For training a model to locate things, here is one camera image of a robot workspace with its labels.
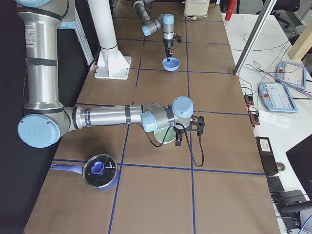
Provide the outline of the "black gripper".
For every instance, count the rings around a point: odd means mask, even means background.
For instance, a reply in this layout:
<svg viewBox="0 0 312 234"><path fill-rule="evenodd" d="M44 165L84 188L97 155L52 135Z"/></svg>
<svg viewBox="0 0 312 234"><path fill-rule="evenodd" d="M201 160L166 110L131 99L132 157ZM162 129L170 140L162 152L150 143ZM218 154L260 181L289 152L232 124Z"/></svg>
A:
<svg viewBox="0 0 312 234"><path fill-rule="evenodd" d="M163 39L163 43L164 43L164 47L166 50L166 57L167 57L167 61L170 61L171 57L172 57L172 47L174 44L174 39Z"/></svg>
<svg viewBox="0 0 312 234"><path fill-rule="evenodd" d="M190 123L187 127L182 124L177 123L173 129L175 131L175 146L181 146L182 144L182 135L187 131L194 131L193 123Z"/></svg>

